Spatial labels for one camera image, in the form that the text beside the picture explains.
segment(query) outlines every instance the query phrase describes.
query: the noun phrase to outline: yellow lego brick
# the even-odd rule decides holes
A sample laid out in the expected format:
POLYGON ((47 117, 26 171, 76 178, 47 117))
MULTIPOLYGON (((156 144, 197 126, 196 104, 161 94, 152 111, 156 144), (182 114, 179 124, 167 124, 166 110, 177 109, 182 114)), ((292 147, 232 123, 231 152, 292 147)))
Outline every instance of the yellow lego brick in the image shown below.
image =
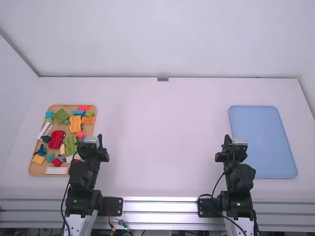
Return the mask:
POLYGON ((60 155, 65 155, 64 144, 60 146, 60 155))
POLYGON ((93 124, 95 117, 82 117, 82 124, 93 124))
POLYGON ((71 126, 69 126, 69 130, 71 133, 77 133, 83 130, 83 125, 81 124, 81 122, 79 124, 72 124, 71 126))
POLYGON ((40 155, 35 155, 32 161, 38 164, 41 164, 43 163, 44 160, 45 160, 45 157, 40 156, 40 155))
POLYGON ((71 116, 70 117, 70 123, 71 124, 81 124, 81 116, 71 116))

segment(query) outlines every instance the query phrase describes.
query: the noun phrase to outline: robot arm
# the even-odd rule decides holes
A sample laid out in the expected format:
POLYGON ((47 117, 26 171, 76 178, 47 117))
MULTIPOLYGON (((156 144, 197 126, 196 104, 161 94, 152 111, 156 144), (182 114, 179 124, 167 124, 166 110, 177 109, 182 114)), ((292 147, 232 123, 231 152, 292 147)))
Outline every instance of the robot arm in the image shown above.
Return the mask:
POLYGON ((87 137, 79 142, 77 152, 84 160, 71 161, 69 184, 65 202, 63 236, 89 236, 99 211, 104 209, 100 190, 94 190, 101 162, 109 162, 107 150, 102 146, 102 135, 87 137))
POLYGON ((215 156, 215 162, 223 163, 226 191, 215 199, 198 199, 199 217, 223 217, 228 236, 258 236, 256 213, 252 206, 250 190, 256 170, 242 162, 247 158, 247 142, 224 138, 222 151, 215 156))

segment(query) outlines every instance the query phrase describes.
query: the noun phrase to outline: black cable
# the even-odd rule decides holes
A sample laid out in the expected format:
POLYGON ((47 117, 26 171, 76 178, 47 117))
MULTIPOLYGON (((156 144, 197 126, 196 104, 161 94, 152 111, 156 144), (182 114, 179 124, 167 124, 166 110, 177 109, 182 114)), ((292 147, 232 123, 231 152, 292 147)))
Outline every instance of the black cable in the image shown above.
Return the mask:
POLYGON ((246 233, 245 233, 245 231, 241 228, 241 226, 239 226, 238 224, 236 224, 233 220, 229 219, 228 217, 226 217, 226 216, 224 216, 224 215, 222 215, 222 214, 221 214, 221 216, 222 216, 224 219, 227 219, 228 221, 232 222, 235 226, 237 226, 237 227, 242 231, 242 233, 243 233, 245 236, 247 236, 246 233))
POLYGON ((187 231, 187 230, 185 230, 185 232, 190 233, 190 234, 192 234, 192 235, 198 235, 197 233, 190 232, 190 231, 187 231))
POLYGON ((65 188, 65 192, 64 192, 64 195, 63 195, 63 200, 61 202, 60 211, 61 211, 61 216, 63 217, 63 222, 65 223, 65 225, 67 226, 67 229, 68 229, 68 236, 70 236, 70 227, 69 227, 67 221, 65 220, 65 216, 63 215, 63 202, 64 202, 65 195, 67 193, 68 187, 69 187, 69 181, 68 181, 67 187, 65 188))
POLYGON ((215 193, 215 189, 216 189, 218 183, 220 182, 221 178, 223 177, 223 175, 225 175, 225 172, 222 173, 222 175, 221 175, 220 178, 218 179, 218 181, 217 181, 215 187, 214 187, 213 190, 212 190, 212 194, 211 194, 211 195, 212 195, 212 196, 211 196, 212 199, 213 199, 213 195, 214 195, 214 193, 215 193))

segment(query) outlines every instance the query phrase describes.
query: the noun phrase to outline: white tabletop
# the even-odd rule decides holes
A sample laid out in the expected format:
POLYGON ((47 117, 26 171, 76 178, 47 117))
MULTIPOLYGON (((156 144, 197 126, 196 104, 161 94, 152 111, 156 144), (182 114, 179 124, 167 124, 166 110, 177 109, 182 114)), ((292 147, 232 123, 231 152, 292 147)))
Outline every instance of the white tabletop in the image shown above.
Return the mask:
MULTIPOLYGON (((43 198, 64 192, 67 177, 33 177, 28 166, 47 108, 80 103, 96 105, 94 135, 103 134, 110 154, 96 184, 103 195, 210 193, 223 170, 214 161, 215 153, 224 135, 231 134, 228 108, 273 105, 299 174, 296 179, 256 179, 252 195, 315 196, 315 122, 298 81, 250 78, 40 78, 1 175, 0 196, 43 198)), ((217 193, 224 189, 222 180, 217 193)))

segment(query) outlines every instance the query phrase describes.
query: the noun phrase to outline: green lego brick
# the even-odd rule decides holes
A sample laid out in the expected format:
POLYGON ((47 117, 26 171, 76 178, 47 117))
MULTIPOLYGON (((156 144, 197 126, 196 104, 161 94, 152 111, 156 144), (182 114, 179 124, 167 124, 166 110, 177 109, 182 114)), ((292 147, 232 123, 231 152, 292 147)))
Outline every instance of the green lego brick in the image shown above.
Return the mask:
POLYGON ((77 151, 77 146, 76 145, 68 145, 65 148, 65 153, 68 156, 72 156, 76 151, 77 151))
POLYGON ((65 141, 64 141, 64 144, 66 146, 70 146, 70 145, 74 145, 76 142, 78 142, 77 140, 77 137, 76 136, 72 136, 70 138, 67 138, 65 141))
POLYGON ((92 112, 92 111, 90 111, 90 110, 88 110, 87 112, 85 112, 85 115, 86 115, 87 117, 93 117, 93 116, 95 115, 95 113, 92 112))
POLYGON ((46 157, 47 162, 52 162, 56 158, 54 153, 48 154, 46 157))
POLYGON ((50 122, 52 124, 53 123, 53 119, 52 118, 45 118, 44 124, 46 124, 47 122, 50 122))
POLYGON ((53 114, 53 118, 58 122, 58 123, 69 123, 69 115, 67 112, 65 112, 64 109, 60 109, 56 113, 53 114))

